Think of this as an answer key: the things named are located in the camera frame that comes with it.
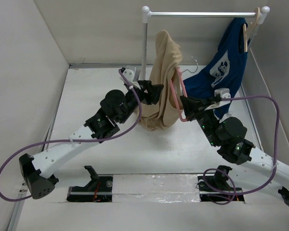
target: table surface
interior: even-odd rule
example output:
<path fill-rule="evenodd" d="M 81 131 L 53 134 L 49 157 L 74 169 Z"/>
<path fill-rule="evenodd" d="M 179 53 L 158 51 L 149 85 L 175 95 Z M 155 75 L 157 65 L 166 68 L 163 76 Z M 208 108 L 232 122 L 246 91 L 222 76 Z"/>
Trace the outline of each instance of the table surface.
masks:
<path fill-rule="evenodd" d="M 194 66 L 183 66 L 193 70 Z M 151 68 L 147 68 L 147 77 Z M 192 74 L 185 72 L 183 77 Z M 69 137 L 100 108 L 99 102 L 112 89 L 126 89 L 118 68 L 69 69 L 52 140 Z M 230 111 L 248 132 L 246 139 L 259 147 L 245 101 L 232 102 Z M 131 126 L 135 115 L 121 131 Z M 147 131 L 136 126 L 125 136 L 104 142 L 73 158 L 62 169 L 80 170 L 91 165 L 98 174 L 199 173 L 227 165 L 244 174 L 242 167 L 224 161 L 208 143 L 197 122 L 177 121 L 166 131 Z M 261 192 L 245 196 L 245 203 L 221 206 L 195 203 L 69 203 L 66 188 L 55 189 L 39 200 L 25 201 L 18 231 L 44 230 L 288 230 L 289 208 Z"/>

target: white wall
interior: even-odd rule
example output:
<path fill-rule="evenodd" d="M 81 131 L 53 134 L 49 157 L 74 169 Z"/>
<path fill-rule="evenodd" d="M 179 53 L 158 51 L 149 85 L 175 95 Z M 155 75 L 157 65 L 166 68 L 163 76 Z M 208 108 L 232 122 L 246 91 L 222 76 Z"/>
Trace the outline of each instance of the white wall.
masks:
<path fill-rule="evenodd" d="M 271 12 L 252 45 L 244 88 L 248 94 L 271 94 L 281 110 L 278 158 L 289 165 L 289 0 L 269 0 Z M 273 153 L 276 112 L 265 100 L 250 101 L 255 122 L 267 153 Z"/>
<path fill-rule="evenodd" d="M 152 11 L 253 12 L 267 0 L 35 0 L 69 63 L 141 63 L 142 15 Z M 169 31 L 180 44 L 184 64 L 206 65 L 216 53 L 227 25 L 224 18 L 151 18 L 148 63 L 155 58 L 155 35 Z"/>
<path fill-rule="evenodd" d="M 44 139 L 67 69 L 34 2 L 0 0 L 0 165 L 23 146 Z M 22 179 L 17 160 L 0 182 L 6 196 L 18 195 Z M 0 199 L 0 231 L 13 206 Z"/>

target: white pole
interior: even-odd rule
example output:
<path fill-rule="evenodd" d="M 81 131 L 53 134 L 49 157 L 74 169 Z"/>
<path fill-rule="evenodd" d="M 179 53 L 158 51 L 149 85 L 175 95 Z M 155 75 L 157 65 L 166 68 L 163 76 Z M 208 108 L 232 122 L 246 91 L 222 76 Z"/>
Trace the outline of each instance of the white pole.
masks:
<path fill-rule="evenodd" d="M 144 6 L 142 9 L 142 12 L 143 12 L 143 53 L 142 53 L 140 80 L 145 80 L 146 42 L 147 42 L 147 33 L 148 33 L 148 17 L 150 17 L 149 7 Z"/>

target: beige shirt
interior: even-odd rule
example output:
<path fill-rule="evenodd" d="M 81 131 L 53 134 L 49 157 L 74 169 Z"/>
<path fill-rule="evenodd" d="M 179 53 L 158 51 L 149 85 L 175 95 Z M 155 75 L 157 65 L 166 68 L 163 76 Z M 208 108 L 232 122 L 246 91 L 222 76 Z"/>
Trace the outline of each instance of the beige shirt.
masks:
<path fill-rule="evenodd" d="M 156 59 L 152 67 L 150 80 L 152 84 L 163 84 L 159 102 L 155 105 L 142 104 L 142 116 L 140 123 L 148 130 L 167 129 L 179 118 L 175 108 L 169 81 L 172 79 L 179 99 L 181 95 L 180 83 L 176 68 L 182 61 L 180 46 L 176 44 L 166 30 L 160 31 L 156 35 Z"/>

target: clothing rack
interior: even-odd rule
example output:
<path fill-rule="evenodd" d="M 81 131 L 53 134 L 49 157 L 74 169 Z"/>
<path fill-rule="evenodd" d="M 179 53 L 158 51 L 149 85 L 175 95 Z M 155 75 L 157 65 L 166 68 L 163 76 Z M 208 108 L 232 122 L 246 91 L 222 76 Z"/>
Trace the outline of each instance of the clothing rack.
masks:
<path fill-rule="evenodd" d="M 248 39 L 248 47 L 250 47 L 254 37 L 256 36 L 260 25 L 264 22 L 267 14 L 270 12 L 268 6 L 264 6 L 260 10 L 260 16 L 257 25 L 254 27 Z M 146 44 L 147 44 L 147 32 L 148 32 L 148 19 L 150 17 L 215 17 L 215 18 L 255 18 L 257 13 L 225 13 L 225 12 L 152 12 L 150 8 L 144 6 L 142 8 L 143 13 L 143 52 L 142 52 L 142 64 L 141 64 L 141 76 L 140 80 L 145 79 L 146 69 Z"/>

